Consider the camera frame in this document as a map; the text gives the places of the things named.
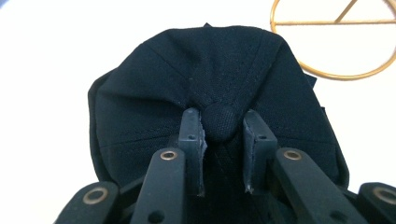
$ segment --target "cap button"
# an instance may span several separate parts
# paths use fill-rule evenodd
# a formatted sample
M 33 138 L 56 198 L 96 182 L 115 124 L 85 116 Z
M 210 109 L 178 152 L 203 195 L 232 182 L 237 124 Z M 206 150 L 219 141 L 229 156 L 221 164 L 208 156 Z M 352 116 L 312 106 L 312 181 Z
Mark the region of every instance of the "cap button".
M 238 126 L 238 117 L 230 105 L 208 105 L 201 116 L 207 140 L 224 142 L 230 139 Z

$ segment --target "screw hole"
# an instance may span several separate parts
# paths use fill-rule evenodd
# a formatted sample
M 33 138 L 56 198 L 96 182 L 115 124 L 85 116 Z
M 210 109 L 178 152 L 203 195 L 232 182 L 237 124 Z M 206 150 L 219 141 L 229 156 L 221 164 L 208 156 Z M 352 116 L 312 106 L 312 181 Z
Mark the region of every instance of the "screw hole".
M 165 219 L 165 214 L 161 210 L 154 211 L 148 215 L 149 223 L 162 223 Z
M 174 151 L 165 151 L 161 153 L 161 159 L 165 161 L 171 161 L 174 160 L 177 157 L 177 153 Z
M 293 160 L 293 161 L 298 161 L 298 160 L 300 160 L 302 158 L 301 154 L 296 152 L 296 151 L 294 151 L 294 150 L 285 151 L 285 153 L 283 153 L 283 155 L 286 158 L 288 158 L 289 160 Z
M 385 203 L 396 204 L 396 192 L 391 189 L 382 187 L 375 187 L 373 189 L 374 195 Z
M 97 187 L 88 191 L 82 201 L 85 204 L 96 204 L 103 201 L 108 194 L 108 190 L 102 187 Z

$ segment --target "black baseball cap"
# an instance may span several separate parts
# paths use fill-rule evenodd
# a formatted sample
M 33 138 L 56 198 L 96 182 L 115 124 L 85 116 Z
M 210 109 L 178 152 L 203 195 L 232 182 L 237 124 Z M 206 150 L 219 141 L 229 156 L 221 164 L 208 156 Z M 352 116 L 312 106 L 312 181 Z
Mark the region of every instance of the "black baseball cap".
M 188 223 L 263 223 L 264 203 L 245 193 L 243 125 L 249 109 L 280 147 L 306 152 L 339 186 L 348 169 L 324 109 L 287 42 L 255 27 L 171 29 L 138 46 L 89 91 L 91 154 L 100 180 L 120 187 L 144 175 L 178 134 L 183 111 L 201 113 L 208 148 L 205 197 Z

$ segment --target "gold metal frame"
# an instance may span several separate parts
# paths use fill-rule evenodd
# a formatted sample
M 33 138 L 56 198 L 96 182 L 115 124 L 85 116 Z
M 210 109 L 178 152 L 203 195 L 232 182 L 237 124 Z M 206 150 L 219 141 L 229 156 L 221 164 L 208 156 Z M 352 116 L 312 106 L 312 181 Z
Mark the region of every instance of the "gold metal frame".
M 276 27 L 278 25 L 280 26 L 293 26 L 293 25 L 359 25 L 359 24 L 396 24 L 396 20 L 368 20 L 368 21 L 342 21 L 344 16 L 348 13 L 348 11 L 353 7 L 353 5 L 358 1 L 358 0 L 352 0 L 344 9 L 344 11 L 340 14 L 340 16 L 335 19 L 335 21 L 275 21 L 275 11 L 277 4 L 279 3 L 280 0 L 275 0 L 273 3 L 272 9 L 271 9 L 271 18 L 270 18 L 270 23 L 271 23 L 271 30 L 272 32 L 277 34 Z M 389 8 L 391 9 L 393 15 L 396 17 L 396 1 L 394 0 L 387 0 L 386 3 L 389 5 Z M 306 63 L 303 63 L 301 61 L 298 61 L 300 66 L 307 72 L 310 72 L 314 75 L 317 75 L 319 77 L 325 77 L 328 79 L 334 79 L 334 80 L 358 80 L 362 79 L 365 77 L 371 77 L 383 70 L 385 70 L 387 67 L 389 67 L 394 61 L 396 60 L 396 48 L 393 51 L 393 54 L 390 56 L 390 58 L 377 67 L 376 69 L 362 73 L 362 74 L 357 74 L 357 75 L 337 75 L 337 74 L 331 74 L 327 72 L 320 71 L 318 69 L 315 69 Z

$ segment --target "white background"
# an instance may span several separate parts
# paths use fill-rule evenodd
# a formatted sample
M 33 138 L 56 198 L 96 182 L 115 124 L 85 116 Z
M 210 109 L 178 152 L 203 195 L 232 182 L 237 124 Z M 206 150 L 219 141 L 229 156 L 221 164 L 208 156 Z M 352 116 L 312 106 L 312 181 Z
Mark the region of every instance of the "white background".
M 348 4 L 294 2 L 282 1 L 276 17 L 334 20 Z M 0 223 L 52 223 L 79 189 L 97 181 L 87 92 L 138 44 L 165 29 L 206 22 L 269 30 L 271 6 L 264 0 L 5 4 L 0 9 Z M 392 14 L 382 1 L 360 0 L 347 17 L 391 19 Z M 340 73 L 375 68 L 396 47 L 396 25 L 326 29 L 278 31 L 297 58 Z M 346 157 L 354 192 L 365 182 L 396 186 L 395 73 L 393 64 L 364 80 L 319 78 L 315 86 Z

